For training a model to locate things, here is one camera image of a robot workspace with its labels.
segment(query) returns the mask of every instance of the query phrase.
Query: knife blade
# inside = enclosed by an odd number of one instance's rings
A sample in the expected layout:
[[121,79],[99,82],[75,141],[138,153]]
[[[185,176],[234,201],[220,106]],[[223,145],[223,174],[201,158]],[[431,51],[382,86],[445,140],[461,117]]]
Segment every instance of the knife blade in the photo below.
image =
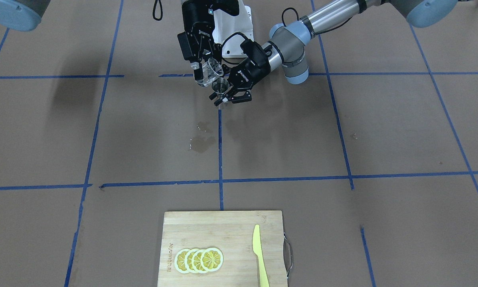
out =
[[253,229],[253,252],[257,255],[259,261],[259,276],[261,278],[261,287],[269,287],[268,274],[266,272],[266,266],[264,265],[264,257],[262,255],[261,244],[261,226],[255,225]]

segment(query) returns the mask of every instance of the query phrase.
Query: blue joint cap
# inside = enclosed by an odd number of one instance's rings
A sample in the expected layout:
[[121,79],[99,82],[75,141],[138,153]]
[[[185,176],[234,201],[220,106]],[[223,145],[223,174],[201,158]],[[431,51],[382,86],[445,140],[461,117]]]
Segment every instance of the blue joint cap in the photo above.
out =
[[292,85],[299,85],[299,84],[303,83],[304,81],[306,81],[308,79],[309,75],[310,75],[310,68],[306,69],[306,71],[304,73],[300,74],[299,76],[295,76],[295,77],[291,77],[291,78],[285,77],[285,78]]
[[417,28],[425,28],[445,18],[457,4],[457,0],[425,0],[407,15],[407,22]]
[[274,33],[276,33],[276,31],[277,31],[279,28],[281,28],[281,27],[283,27],[283,24],[282,24],[282,23],[278,23],[278,24],[274,25],[274,26],[271,28],[271,30],[269,31],[269,38],[272,39],[273,36],[274,36]]
[[310,36],[310,31],[308,28],[303,24],[301,21],[292,22],[287,27],[285,27],[288,31],[294,34],[299,40],[306,46],[310,43],[312,37]]
[[17,31],[32,31],[42,18],[30,7],[14,0],[0,0],[0,24]]

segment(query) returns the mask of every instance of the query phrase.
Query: black cable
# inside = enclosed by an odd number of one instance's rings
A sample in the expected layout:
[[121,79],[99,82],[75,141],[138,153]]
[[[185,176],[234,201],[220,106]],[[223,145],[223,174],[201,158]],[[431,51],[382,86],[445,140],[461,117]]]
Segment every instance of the black cable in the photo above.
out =
[[336,26],[336,27],[333,28],[333,29],[329,29],[329,30],[326,30],[326,31],[322,31],[321,33],[316,33],[315,35],[321,35],[321,34],[324,34],[324,33],[328,33],[329,31],[334,31],[334,30],[336,30],[336,29],[339,29],[339,28],[342,27],[343,25],[347,24],[347,22],[349,22],[349,20],[351,20],[351,19],[352,19],[352,17],[349,18],[348,20],[346,20],[346,22],[343,22],[342,24]]
[[[237,36],[237,35],[240,35],[242,38],[244,38],[244,40],[249,40],[249,38],[246,37],[245,34],[241,33],[240,31],[237,31],[237,32],[233,33],[232,35],[228,36],[228,38],[226,38],[226,39],[223,41],[222,46],[224,47],[228,40],[230,40],[233,36]],[[239,63],[229,62],[229,61],[225,60],[225,58],[223,58],[223,61],[224,61],[225,63],[230,64],[230,65],[237,65],[237,64],[239,64]]]
[[[159,10],[161,11],[161,15],[159,18],[156,17],[156,9],[157,9],[157,4],[159,3]],[[152,9],[152,18],[154,18],[155,21],[161,21],[163,19],[163,4],[161,3],[161,0],[156,0],[154,2],[154,8]]]
[[284,16],[285,16],[285,12],[289,11],[289,10],[292,10],[296,13],[296,18],[298,21],[299,20],[299,14],[298,14],[298,11],[296,10],[296,8],[294,7],[288,7],[287,9],[285,9],[282,13],[281,13],[281,22],[283,23],[283,27],[287,27],[287,25],[285,24],[285,19],[284,19]]

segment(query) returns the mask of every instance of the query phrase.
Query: lemon slice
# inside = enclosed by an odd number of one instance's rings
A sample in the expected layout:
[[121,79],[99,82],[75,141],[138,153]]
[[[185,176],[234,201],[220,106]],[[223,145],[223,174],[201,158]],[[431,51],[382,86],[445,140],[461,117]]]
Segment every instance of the lemon slice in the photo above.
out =
[[203,268],[202,263],[200,261],[205,251],[206,249],[200,249],[197,252],[195,252],[195,254],[193,254],[193,258],[191,260],[191,267],[197,273],[202,273],[202,274],[207,273],[207,270]]
[[190,273],[198,273],[192,267],[193,255],[195,255],[195,252],[197,252],[198,250],[200,249],[193,248],[190,251],[188,251],[186,255],[184,256],[184,267],[186,267],[186,270],[188,270]]
[[184,248],[181,251],[179,251],[179,253],[177,253],[177,255],[175,256],[175,260],[177,260],[177,262],[175,262],[175,269],[182,274],[186,274],[190,272],[186,268],[186,265],[184,265],[184,259],[186,258],[186,253],[188,253],[188,251],[189,251],[188,248]]
[[217,271],[223,265],[223,253],[217,248],[208,248],[204,250],[200,264],[205,271]]

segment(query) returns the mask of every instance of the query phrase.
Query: wooden cutting board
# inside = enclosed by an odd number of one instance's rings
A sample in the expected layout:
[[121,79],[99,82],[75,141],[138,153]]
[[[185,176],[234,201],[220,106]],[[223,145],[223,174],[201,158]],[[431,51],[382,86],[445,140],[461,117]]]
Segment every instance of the wooden cutting board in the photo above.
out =
[[[158,287],[259,287],[253,253],[255,224],[261,227],[270,287],[287,287],[281,211],[190,211],[164,214]],[[184,248],[219,248],[223,265],[206,274],[181,274],[175,255]]]

